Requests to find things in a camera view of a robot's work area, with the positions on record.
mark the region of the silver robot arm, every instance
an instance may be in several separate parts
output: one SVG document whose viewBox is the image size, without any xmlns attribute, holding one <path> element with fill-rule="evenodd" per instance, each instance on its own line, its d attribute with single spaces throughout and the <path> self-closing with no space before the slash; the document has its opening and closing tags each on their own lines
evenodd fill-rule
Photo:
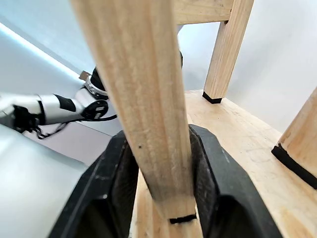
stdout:
<svg viewBox="0 0 317 238">
<path fill-rule="evenodd" d="M 96 98 L 87 88 L 80 89 L 73 99 L 54 94 L 23 96 L 0 93 L 0 124 L 19 132 L 31 132 L 39 125 L 107 120 L 101 119 L 107 111 L 107 101 Z"/>
</svg>

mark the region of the white wall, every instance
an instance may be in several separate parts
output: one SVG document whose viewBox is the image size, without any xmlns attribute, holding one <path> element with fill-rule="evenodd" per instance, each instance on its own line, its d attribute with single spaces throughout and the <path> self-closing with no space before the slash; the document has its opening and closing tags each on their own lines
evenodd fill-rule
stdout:
<svg viewBox="0 0 317 238">
<path fill-rule="evenodd" d="M 14 4 L 8 2 L 4 1 L 4 7 L 9 6 L 12 11 Z M 36 7 L 37 2 L 28 1 L 28 7 Z M 59 0 L 50 4 L 55 6 L 46 7 L 39 16 L 50 22 L 49 27 L 53 24 L 54 31 L 63 30 L 63 26 L 73 30 L 77 23 L 68 3 Z M 255 0 L 232 75 L 227 97 L 280 131 L 285 130 L 317 85 L 316 12 L 316 0 Z M 207 23 L 186 25 L 180 31 L 178 38 L 184 56 L 186 90 L 203 88 L 217 30 L 218 23 Z M 63 40 L 67 40 L 67 34 L 64 36 Z M 85 45 L 81 33 L 76 31 L 72 31 L 69 39 L 79 46 Z M 19 85 L 35 87 L 42 82 L 37 91 L 58 92 L 65 96 L 73 95 L 73 85 L 79 85 L 73 79 L 66 79 L 66 74 L 59 69 L 48 69 L 49 66 L 44 66 L 47 62 L 40 62 L 40 59 L 32 61 L 27 55 L 14 59 L 6 46 L 0 50 L 3 51 L 0 69 Z M 90 59 L 86 50 L 81 53 L 83 58 Z M 14 65 L 18 66 L 17 70 L 7 70 Z M 114 127 L 105 123 L 88 126 L 103 132 L 111 130 L 111 133 L 120 128 L 119 123 Z"/>
<path fill-rule="evenodd" d="M 69 0 L 1 0 L 0 22 L 76 73 L 95 67 Z"/>
<path fill-rule="evenodd" d="M 231 78 L 227 97 L 281 132 L 317 86 L 316 13 L 316 0 L 255 0 Z M 185 89 L 203 87 L 217 29 L 179 33 Z"/>
</svg>

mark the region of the wooden stool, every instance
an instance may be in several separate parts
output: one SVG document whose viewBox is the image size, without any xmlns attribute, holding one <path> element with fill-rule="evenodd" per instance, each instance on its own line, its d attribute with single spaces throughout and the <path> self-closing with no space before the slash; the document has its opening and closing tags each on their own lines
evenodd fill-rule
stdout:
<svg viewBox="0 0 317 238">
<path fill-rule="evenodd" d="M 228 99 L 221 102 L 253 0 L 72 3 L 143 174 L 139 176 L 132 237 L 202 236 L 198 220 L 178 225 L 168 222 L 195 213 L 188 122 L 215 134 L 244 168 L 284 237 L 317 236 L 317 192 L 271 153 L 281 134 Z M 175 22 L 215 21 L 221 24 L 204 91 L 184 96 Z M 280 143 L 316 175 L 316 147 L 305 146 L 305 140 L 316 139 L 317 134 L 315 93 L 312 99 L 314 106 L 303 107 L 304 113 Z"/>
</svg>

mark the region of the stool leg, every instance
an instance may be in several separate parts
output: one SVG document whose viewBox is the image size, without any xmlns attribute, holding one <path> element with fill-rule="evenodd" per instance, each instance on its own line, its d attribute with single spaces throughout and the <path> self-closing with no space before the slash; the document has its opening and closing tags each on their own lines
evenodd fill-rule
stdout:
<svg viewBox="0 0 317 238">
<path fill-rule="evenodd" d="M 195 214 L 173 0 L 71 2 L 158 212 Z"/>
<path fill-rule="evenodd" d="M 272 153 L 286 167 L 317 189 L 317 88 Z"/>
<path fill-rule="evenodd" d="M 234 0 L 229 21 L 222 22 L 214 46 L 204 95 L 212 104 L 225 96 L 254 0 Z"/>
</svg>

